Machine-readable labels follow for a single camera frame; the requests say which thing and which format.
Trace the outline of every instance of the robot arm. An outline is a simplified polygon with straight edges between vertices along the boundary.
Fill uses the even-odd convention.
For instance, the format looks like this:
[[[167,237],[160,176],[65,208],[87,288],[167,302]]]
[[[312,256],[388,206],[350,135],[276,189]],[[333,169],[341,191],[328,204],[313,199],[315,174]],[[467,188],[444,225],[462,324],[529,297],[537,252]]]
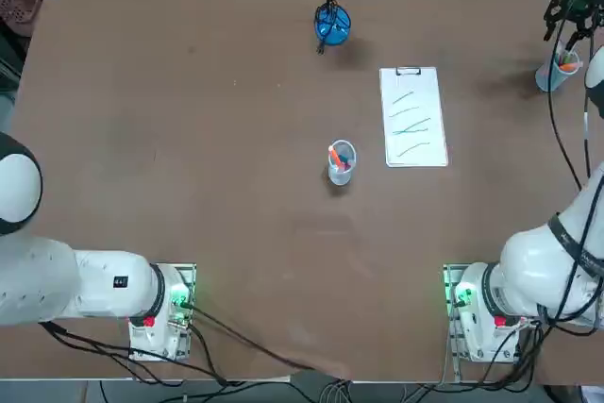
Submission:
[[[21,230],[41,200],[40,165],[27,148],[0,132],[0,326],[128,318],[132,347],[171,359],[186,356],[183,342],[189,338],[181,333],[190,315],[172,301],[191,302],[191,292],[175,266],[30,237]]]

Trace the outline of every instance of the cable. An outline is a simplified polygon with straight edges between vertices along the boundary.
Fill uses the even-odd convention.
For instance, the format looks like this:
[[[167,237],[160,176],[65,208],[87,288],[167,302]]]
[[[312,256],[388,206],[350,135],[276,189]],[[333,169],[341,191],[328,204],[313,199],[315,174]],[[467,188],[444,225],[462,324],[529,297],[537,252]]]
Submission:
[[[436,386],[426,388],[426,391],[425,391],[425,392],[424,392],[424,393],[423,393],[423,394],[422,394],[422,395],[421,395],[421,396],[420,396],[418,399],[416,399],[416,400],[415,400],[413,403],[419,403],[419,402],[420,402],[420,401],[422,401],[424,398],[426,398],[426,396],[427,396],[427,395],[428,395],[430,392],[435,391],[435,390],[436,390]]]
[[[56,340],[58,340],[60,343],[65,344],[67,346],[70,346],[74,349],[79,349],[80,351],[86,351],[86,352],[90,352],[93,354],[99,354],[101,356],[114,356],[114,357],[120,357],[121,359],[127,360],[127,361],[131,361],[132,363],[136,363],[137,365],[139,365],[141,368],[145,369],[145,372],[149,373],[149,375],[152,375],[148,368],[144,367],[144,365],[142,365],[140,362],[132,360],[129,355],[131,355],[132,353],[139,353],[142,355],[146,355],[146,356],[152,356],[154,358],[158,358],[161,359],[163,361],[167,361],[170,362],[174,365],[178,365],[180,367],[184,367],[184,368],[188,368],[190,370],[194,370],[197,372],[201,372],[205,375],[208,375],[214,379],[218,379],[218,377],[216,377],[210,370],[206,370],[202,367],[198,367],[196,365],[190,365],[186,362],[181,362],[181,361],[176,361],[174,359],[170,359],[170,358],[166,358],[164,356],[161,356],[161,354],[157,354],[151,351],[145,351],[143,349],[139,349],[139,348],[132,348],[129,346],[119,346],[119,345],[115,345],[115,344],[105,344],[103,342],[98,342],[96,340],[90,339],[88,337],[83,337],[83,336],[79,336],[79,335],[75,335],[72,334],[71,332],[69,332],[67,329],[65,329],[64,327],[61,327],[55,323],[52,322],[45,322],[45,323],[41,323],[42,327],[44,327],[44,329],[51,334]],[[128,356],[123,356],[123,355],[118,355],[117,353],[109,353],[107,351],[104,351],[103,353],[94,350],[94,349],[89,349],[89,348],[85,348],[83,346],[78,346],[78,345],[74,345],[74,344],[69,344],[67,343],[64,339],[61,339],[60,337],[66,337],[72,340],[76,340],[78,342],[84,343],[84,344],[88,344],[90,346],[93,347],[100,347],[102,349],[115,349],[118,351],[126,351]],[[167,387],[177,387],[174,384],[170,384],[170,383],[164,383],[163,385],[167,385]]]
[[[223,394],[225,391],[227,390],[226,387],[223,387],[220,391],[218,391],[216,394],[214,395],[210,395],[207,398],[204,398],[204,400],[201,403],[206,403],[207,401],[212,400],[213,398],[220,396],[221,394]]]
[[[569,0],[566,12],[564,13],[564,16],[562,17],[562,21],[560,22],[560,27],[558,28],[558,33],[556,34],[556,41],[554,41],[554,47],[553,47],[553,51],[551,53],[551,59],[549,60],[549,74],[547,75],[547,108],[549,110],[549,121],[551,123],[552,129],[554,130],[554,136],[556,137],[556,142],[558,143],[558,147],[560,148],[560,151],[562,152],[562,156],[564,157],[564,161],[566,162],[566,165],[568,166],[568,169],[570,170],[570,173],[572,174],[573,179],[575,180],[575,184],[577,185],[577,188],[580,190],[581,183],[579,181],[579,177],[577,176],[577,172],[575,171],[575,166],[571,162],[570,158],[568,158],[568,154],[566,153],[566,148],[564,147],[564,144],[562,143],[562,138],[560,137],[560,132],[558,131],[558,126],[556,125],[556,116],[554,114],[554,107],[553,107],[553,102],[552,102],[552,97],[551,97],[551,79],[552,79],[552,73],[553,73],[553,69],[554,69],[554,62],[556,61],[556,53],[558,51],[558,44],[560,43],[560,36],[562,35],[562,30],[564,29],[564,24],[566,23],[566,18],[568,17],[568,12],[570,11],[570,8],[572,8],[572,7],[573,7],[573,0]]]
[[[415,389],[413,392],[411,392],[411,395],[409,395],[405,400],[401,400],[399,403],[409,403],[411,402],[411,400],[422,390],[424,389],[422,386],[419,386],[417,389]]]
[[[265,348],[261,344],[257,344],[256,342],[248,339],[247,337],[245,337],[244,335],[240,334],[239,332],[237,332],[232,327],[227,326],[222,321],[220,321],[217,318],[213,317],[209,313],[206,313],[206,312],[202,311],[201,309],[198,309],[196,306],[194,306],[192,304],[182,303],[182,304],[180,304],[180,307],[182,307],[184,309],[193,310],[193,311],[199,313],[200,315],[204,316],[205,318],[208,318],[209,320],[211,320],[212,323],[218,325],[219,327],[221,327],[222,329],[224,329],[226,332],[228,332],[229,334],[231,334],[232,337],[236,338],[240,342],[243,342],[244,344],[247,344],[248,346],[252,346],[253,348],[259,350],[262,353],[264,353],[265,355],[267,355],[267,356],[275,359],[276,361],[282,362],[282,363],[284,363],[286,365],[289,365],[289,366],[291,366],[293,368],[297,368],[297,369],[300,369],[300,370],[315,370],[313,367],[311,367],[309,365],[306,365],[304,363],[300,363],[300,362],[297,362],[297,361],[292,361],[290,359],[287,359],[287,358],[284,358],[282,356],[279,356],[277,353],[274,353],[273,351],[271,351],[270,349]]]
[[[187,395],[187,400],[194,399],[194,398],[206,398],[208,396],[211,396],[212,398],[216,398],[216,397],[220,397],[220,396],[233,395],[233,394],[238,394],[239,392],[245,392],[248,389],[252,389],[254,387],[268,386],[268,385],[288,386],[288,387],[294,389],[300,396],[302,396],[309,403],[316,403],[312,398],[310,398],[308,395],[306,395],[304,392],[302,392],[302,390],[300,390],[300,388],[298,388],[297,386],[294,386],[291,382],[255,382],[253,384],[250,384],[250,385],[245,386],[245,387],[241,387],[239,389],[233,389],[232,391],[224,391],[224,392],[222,392],[223,389],[221,389],[218,392],[213,392],[213,393],[210,393],[210,394]],[[172,403],[172,402],[180,402],[181,403],[182,400],[183,400],[182,396],[175,396],[175,397],[172,397],[172,398],[166,398],[164,400],[161,400],[158,403]]]
[[[398,400],[398,403],[404,403],[407,400],[407,384],[403,384],[403,395]]]
[[[151,370],[149,370],[149,368],[148,368],[146,365],[144,365],[144,364],[140,363],[139,361],[135,361],[135,360],[131,359],[131,358],[130,358],[130,357],[128,357],[128,356],[124,356],[124,355],[117,354],[117,353],[109,353],[108,351],[103,350],[103,349],[102,349],[100,346],[96,346],[96,345],[94,346],[94,348],[96,348],[96,349],[89,349],[89,348],[86,348],[86,347],[84,347],[84,346],[79,346],[79,345],[77,345],[77,344],[71,344],[71,343],[67,342],[67,341],[66,341],[66,340],[64,340],[64,339],[61,339],[61,338],[58,336],[58,334],[57,334],[55,331],[53,331],[53,330],[49,330],[49,329],[47,329],[46,327],[45,327],[45,329],[46,329],[46,331],[47,331],[47,332],[48,332],[48,333],[49,333],[49,334],[50,334],[52,337],[54,337],[54,338],[55,338],[55,340],[57,340],[57,341],[58,341],[60,344],[63,344],[63,345],[65,345],[65,346],[69,347],[69,348],[72,348],[72,349],[75,349],[75,350],[78,350],[78,351],[85,351],[85,352],[89,352],[89,353],[92,353],[92,354],[96,354],[96,355],[98,355],[98,356],[110,357],[110,358],[111,358],[111,359],[113,359],[115,362],[117,362],[119,365],[121,365],[123,368],[125,368],[125,369],[128,371],[128,373],[130,373],[130,375],[132,375],[132,376],[133,376],[135,379],[137,379],[139,382],[142,382],[142,383],[144,383],[144,384],[148,384],[148,385],[156,385],[156,384],[161,384],[161,385],[162,385],[162,386],[164,386],[164,387],[180,387],[180,386],[182,385],[182,383],[184,382],[184,381],[182,381],[182,382],[180,382],[180,383],[176,383],[176,384],[174,384],[174,383],[170,383],[170,382],[165,382],[165,381],[162,381],[162,380],[161,380],[161,379],[159,379],[159,378],[158,378],[156,375],[154,375],[154,374],[151,372]],[[125,361],[132,362],[132,363],[134,363],[135,365],[138,365],[139,367],[141,367],[141,368],[142,368],[142,369],[143,369],[143,370],[144,370],[144,371],[145,371],[145,372],[146,372],[146,373],[147,373],[147,374],[148,374],[148,375],[149,375],[149,376],[150,376],[150,377],[153,379],[153,381],[148,381],[148,380],[146,380],[146,379],[144,379],[144,378],[141,378],[141,376],[140,376],[140,375],[138,375],[138,374],[137,374],[136,372],[134,372],[133,370],[130,370],[130,369],[129,369],[129,368],[128,368],[128,367],[127,367],[125,364],[123,364],[123,363],[121,363],[121,362],[117,361],[117,359],[116,359],[116,358],[120,358],[120,359],[123,359],[123,360],[125,360]]]
[[[103,388],[103,381],[99,380],[98,385],[101,388],[101,395],[103,396],[103,401],[105,403],[109,403],[109,400],[107,400],[107,396],[105,395],[105,389]]]
[[[341,396],[344,397],[346,403],[352,403],[349,393],[349,387],[351,384],[351,381],[344,379],[336,379],[335,381],[329,382],[321,390],[321,394],[319,395],[319,403],[323,403],[323,396],[325,396],[325,403],[329,403],[329,398],[334,390],[336,393],[334,398],[336,403],[341,400]]]
[[[594,12],[592,16],[592,33],[589,37],[589,60],[592,61],[594,58],[594,34],[596,32],[597,24],[597,12]],[[589,96],[587,95],[587,89],[585,90],[585,97],[583,99],[583,154],[585,156],[585,172],[587,177],[592,176],[592,164],[589,158]]]
[[[195,327],[193,324],[189,324],[189,329],[195,335],[195,337],[197,337],[197,339],[199,340],[199,343],[203,347],[204,353],[206,354],[206,362],[208,363],[208,367],[210,368],[210,371],[216,377],[216,382],[218,382],[218,384],[220,384],[223,387],[227,387],[229,385],[229,383],[228,383],[228,381],[225,378],[223,378],[216,371],[216,368],[214,367],[214,362],[211,359],[210,349],[208,348],[208,344],[206,343],[206,339],[204,339],[204,336],[201,334],[201,331],[197,327]]]

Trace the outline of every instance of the white cup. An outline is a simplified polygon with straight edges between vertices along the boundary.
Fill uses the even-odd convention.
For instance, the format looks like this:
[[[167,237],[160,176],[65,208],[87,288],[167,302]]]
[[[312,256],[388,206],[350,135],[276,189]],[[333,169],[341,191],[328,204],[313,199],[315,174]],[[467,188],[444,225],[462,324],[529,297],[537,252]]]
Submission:
[[[331,144],[336,151],[340,160],[347,164],[345,168],[338,167],[333,160],[329,148],[327,149],[327,173],[329,179],[336,186],[343,186],[352,178],[352,171],[357,166],[357,150],[349,141],[338,140]]]

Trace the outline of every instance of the clear cup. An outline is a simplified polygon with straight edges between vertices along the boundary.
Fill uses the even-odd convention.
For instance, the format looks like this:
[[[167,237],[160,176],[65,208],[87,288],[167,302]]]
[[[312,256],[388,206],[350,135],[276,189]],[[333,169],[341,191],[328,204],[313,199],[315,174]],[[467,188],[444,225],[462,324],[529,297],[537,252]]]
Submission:
[[[331,153],[327,150],[327,173],[329,179],[336,186],[343,186],[350,181],[352,178],[352,172],[357,166],[357,150],[352,146],[349,141],[338,140],[331,144],[336,153],[340,157],[340,160],[347,164],[345,168],[340,168],[334,162]]]
[[[558,60],[558,56],[562,53],[562,48],[559,47],[559,51],[556,52],[556,60]],[[549,76],[549,63],[551,61],[551,56],[547,58],[545,63],[541,65],[541,67],[535,73],[535,81],[537,82],[537,87],[539,87],[543,92],[547,92],[547,78]],[[558,87],[562,85],[562,83],[569,77],[575,74],[581,66],[583,66],[583,62],[579,58],[579,54],[575,51],[569,51],[567,53],[566,63],[576,63],[577,67],[571,71],[563,71],[560,69],[560,66],[554,61],[554,67],[551,74],[551,91],[556,90]]]

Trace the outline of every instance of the brown table surface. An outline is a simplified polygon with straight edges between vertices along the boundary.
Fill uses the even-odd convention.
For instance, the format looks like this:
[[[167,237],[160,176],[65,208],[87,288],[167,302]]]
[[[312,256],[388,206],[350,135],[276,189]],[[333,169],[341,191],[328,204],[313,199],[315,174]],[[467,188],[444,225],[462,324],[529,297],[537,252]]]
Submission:
[[[331,375],[438,380],[443,264],[497,260],[575,193],[534,84],[549,0],[339,1],[352,37],[320,57],[323,0],[45,0],[12,129],[45,176],[29,231],[195,262],[202,307]],[[385,166],[378,69],[402,65],[438,67],[446,168]],[[581,84],[555,102],[583,176]],[[344,193],[324,181],[334,138],[359,152]],[[124,321],[63,324],[127,343]],[[292,371],[206,331],[230,377]],[[37,326],[1,339],[3,378],[126,376]],[[603,347],[554,335],[537,379],[602,383]]]

